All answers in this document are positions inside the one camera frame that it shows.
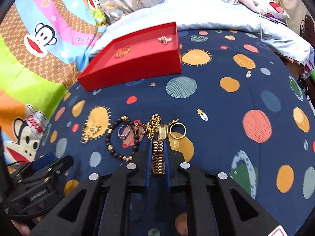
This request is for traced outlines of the person left hand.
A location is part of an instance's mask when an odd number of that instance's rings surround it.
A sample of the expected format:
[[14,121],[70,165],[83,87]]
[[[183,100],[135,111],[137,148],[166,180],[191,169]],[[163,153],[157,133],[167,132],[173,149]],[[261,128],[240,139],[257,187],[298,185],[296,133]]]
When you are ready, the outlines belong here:
[[[45,218],[45,215],[32,219],[31,225],[38,224],[44,218]],[[12,220],[11,222],[14,224],[17,230],[21,233],[21,235],[30,235],[31,229],[29,228],[28,225],[14,221],[14,220]]]

